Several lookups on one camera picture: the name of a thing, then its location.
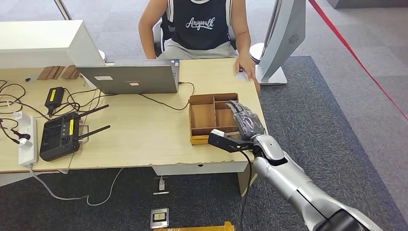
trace laptop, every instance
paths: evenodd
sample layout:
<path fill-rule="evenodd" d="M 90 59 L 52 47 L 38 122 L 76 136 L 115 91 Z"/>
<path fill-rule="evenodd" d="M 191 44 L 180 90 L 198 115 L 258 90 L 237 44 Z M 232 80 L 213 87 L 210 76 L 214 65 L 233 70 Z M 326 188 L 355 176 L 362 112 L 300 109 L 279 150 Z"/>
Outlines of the laptop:
<path fill-rule="evenodd" d="M 120 61 L 106 66 L 77 66 L 104 94 L 177 93 L 179 60 Z"/>

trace speaker grille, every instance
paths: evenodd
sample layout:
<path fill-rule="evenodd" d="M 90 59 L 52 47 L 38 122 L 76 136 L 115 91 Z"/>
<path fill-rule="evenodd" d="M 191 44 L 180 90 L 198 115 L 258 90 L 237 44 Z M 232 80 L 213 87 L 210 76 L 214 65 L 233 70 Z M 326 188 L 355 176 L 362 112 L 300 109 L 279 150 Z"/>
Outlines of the speaker grille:
<path fill-rule="evenodd" d="M 291 35 L 289 38 L 288 38 L 288 43 L 290 43 L 290 44 L 295 44 L 295 43 L 297 43 L 298 41 L 299 41 L 299 39 L 300 39 L 300 37 L 299 37 L 299 35 Z"/>

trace antenna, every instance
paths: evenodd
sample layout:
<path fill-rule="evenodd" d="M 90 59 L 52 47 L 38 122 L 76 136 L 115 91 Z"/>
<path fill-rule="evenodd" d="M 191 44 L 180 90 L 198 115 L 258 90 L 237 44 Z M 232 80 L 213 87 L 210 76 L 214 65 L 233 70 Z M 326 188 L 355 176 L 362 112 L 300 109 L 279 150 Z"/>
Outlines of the antenna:
<path fill-rule="evenodd" d="M 78 116 L 79 116 L 78 118 L 81 118 L 81 117 L 83 117 L 83 116 L 87 116 L 87 115 L 89 115 L 89 114 L 91 114 L 91 113 L 97 112 L 97 111 L 102 110 L 102 109 L 107 108 L 107 107 L 109 107 L 109 104 L 104 105 L 104 106 L 102 106 L 102 107 L 98 107 L 98 108 L 92 109 L 92 110 L 87 111 L 87 112 L 85 112 L 85 113 L 82 113 L 82 114 L 78 115 Z"/>
<path fill-rule="evenodd" d="M 100 132 L 100 131 L 106 130 L 106 129 L 110 128 L 110 127 L 111 127 L 110 125 L 107 125 L 107 126 L 105 126 L 105 127 L 103 127 L 103 128 L 96 129 L 95 131 L 91 131 L 91 132 L 88 132 L 88 133 L 86 133 L 86 134 L 80 135 L 80 136 L 78 136 L 78 140 L 81 140 L 81 139 L 83 139 L 83 138 L 86 138 L 86 137 L 88 137 L 88 136 L 90 136 L 90 135 L 93 135 L 93 134 L 95 134 L 95 133 L 98 133 L 98 132 Z"/>

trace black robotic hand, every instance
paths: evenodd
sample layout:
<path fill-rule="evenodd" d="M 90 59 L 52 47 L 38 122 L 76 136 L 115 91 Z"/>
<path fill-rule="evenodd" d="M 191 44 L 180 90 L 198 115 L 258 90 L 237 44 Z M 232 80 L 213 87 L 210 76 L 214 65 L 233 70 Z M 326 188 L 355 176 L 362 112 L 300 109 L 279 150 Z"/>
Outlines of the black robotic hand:
<path fill-rule="evenodd" d="M 236 101 L 229 101 L 226 104 L 231 108 L 234 120 L 240 129 L 241 140 L 249 141 L 254 135 L 265 134 L 259 117 L 249 108 Z"/>

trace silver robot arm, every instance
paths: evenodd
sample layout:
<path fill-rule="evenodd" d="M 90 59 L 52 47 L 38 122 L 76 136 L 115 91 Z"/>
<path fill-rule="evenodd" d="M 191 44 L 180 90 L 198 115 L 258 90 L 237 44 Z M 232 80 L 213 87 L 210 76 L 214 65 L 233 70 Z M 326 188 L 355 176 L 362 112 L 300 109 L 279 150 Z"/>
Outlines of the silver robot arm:
<path fill-rule="evenodd" d="M 262 156 L 254 171 L 264 177 L 299 214 L 311 231 L 381 231 L 357 209 L 348 207 L 318 188 L 303 169 L 269 135 L 252 138 Z"/>
<path fill-rule="evenodd" d="M 305 222 L 310 231 L 382 231 L 357 209 L 348 207 L 318 188 L 303 169 L 265 134 L 258 116 L 237 102 L 229 102 L 240 130 L 240 140 L 213 130 L 208 143 L 237 152 L 251 150 L 254 171 L 265 178 Z"/>

